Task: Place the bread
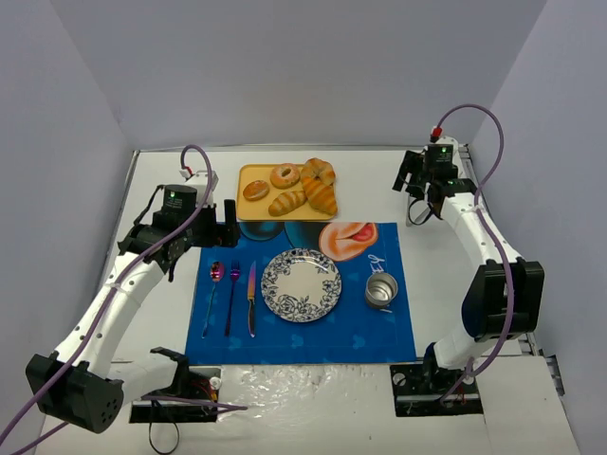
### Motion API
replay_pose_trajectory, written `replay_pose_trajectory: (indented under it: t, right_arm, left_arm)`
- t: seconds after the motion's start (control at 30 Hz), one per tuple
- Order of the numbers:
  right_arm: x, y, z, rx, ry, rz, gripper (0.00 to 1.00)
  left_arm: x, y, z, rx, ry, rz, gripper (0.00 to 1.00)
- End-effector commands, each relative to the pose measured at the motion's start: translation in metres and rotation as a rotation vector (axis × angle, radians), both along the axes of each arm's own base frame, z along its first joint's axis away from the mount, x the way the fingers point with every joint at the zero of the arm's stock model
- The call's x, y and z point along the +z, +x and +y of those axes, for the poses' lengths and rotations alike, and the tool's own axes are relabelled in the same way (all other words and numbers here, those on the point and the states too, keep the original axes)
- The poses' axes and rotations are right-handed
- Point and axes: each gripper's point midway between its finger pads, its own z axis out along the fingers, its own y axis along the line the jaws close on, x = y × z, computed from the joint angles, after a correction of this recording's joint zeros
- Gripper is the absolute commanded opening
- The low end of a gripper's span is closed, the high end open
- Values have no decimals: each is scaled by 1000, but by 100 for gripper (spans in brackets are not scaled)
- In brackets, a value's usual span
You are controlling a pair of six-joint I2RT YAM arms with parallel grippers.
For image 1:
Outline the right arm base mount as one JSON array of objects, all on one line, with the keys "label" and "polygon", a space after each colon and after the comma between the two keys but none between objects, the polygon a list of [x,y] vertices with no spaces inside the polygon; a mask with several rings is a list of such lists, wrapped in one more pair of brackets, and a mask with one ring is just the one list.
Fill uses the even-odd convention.
[{"label": "right arm base mount", "polygon": [[395,416],[438,417],[481,415],[483,405],[475,382],[462,382],[442,397],[462,375],[460,370],[424,367],[421,363],[390,366]]}]

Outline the large striped croissant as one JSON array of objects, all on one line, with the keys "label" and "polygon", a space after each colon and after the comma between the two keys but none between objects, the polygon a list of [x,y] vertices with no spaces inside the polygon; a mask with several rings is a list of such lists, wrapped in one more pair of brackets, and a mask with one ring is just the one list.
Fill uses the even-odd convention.
[{"label": "large striped croissant", "polygon": [[331,185],[312,177],[303,177],[302,185],[307,201],[313,209],[331,216],[337,214],[337,198]]}]

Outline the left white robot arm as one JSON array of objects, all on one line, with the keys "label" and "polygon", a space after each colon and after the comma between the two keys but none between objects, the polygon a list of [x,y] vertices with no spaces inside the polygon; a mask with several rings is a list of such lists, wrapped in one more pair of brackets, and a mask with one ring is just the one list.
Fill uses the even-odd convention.
[{"label": "left white robot arm", "polygon": [[151,224],[137,223],[119,243],[106,282],[73,331],[51,355],[34,355],[26,377],[39,410],[94,433],[106,431],[120,409],[145,396],[182,401],[194,378],[188,357],[156,347],[140,360],[112,362],[146,297],[172,279],[177,261],[193,247],[234,247],[240,236],[236,203],[214,204],[196,188],[168,185]]}]

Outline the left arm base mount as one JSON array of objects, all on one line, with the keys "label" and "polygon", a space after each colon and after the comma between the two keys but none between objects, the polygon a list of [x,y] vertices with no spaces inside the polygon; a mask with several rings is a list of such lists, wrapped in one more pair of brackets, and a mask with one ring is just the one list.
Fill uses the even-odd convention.
[{"label": "left arm base mount", "polygon": [[[221,369],[196,367],[182,392],[182,398],[217,402],[221,387]],[[215,423],[218,408],[184,402],[160,400],[134,402],[129,411],[130,424],[202,424]]]}]

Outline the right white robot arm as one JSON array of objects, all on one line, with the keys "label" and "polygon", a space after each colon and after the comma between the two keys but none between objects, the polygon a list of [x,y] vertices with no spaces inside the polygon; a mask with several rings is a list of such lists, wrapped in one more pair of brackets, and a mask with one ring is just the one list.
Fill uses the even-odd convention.
[{"label": "right white robot arm", "polygon": [[483,372],[516,337],[535,330],[542,300],[544,270],[526,260],[500,233],[481,200],[479,188],[462,178],[451,145],[431,144],[423,152],[405,153],[394,191],[445,222],[469,255],[476,271],[454,329],[426,355],[439,370],[469,377]]}]

